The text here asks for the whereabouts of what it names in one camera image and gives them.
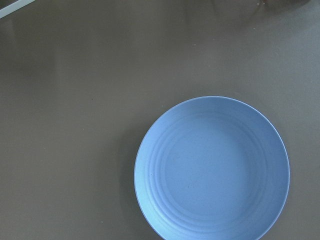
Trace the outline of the blue ceramic plate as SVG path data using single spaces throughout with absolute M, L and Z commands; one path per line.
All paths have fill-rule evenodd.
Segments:
M 138 205 L 164 240 L 259 240 L 279 218 L 289 187 L 289 157 L 275 127 L 223 96 L 166 111 L 134 165 Z

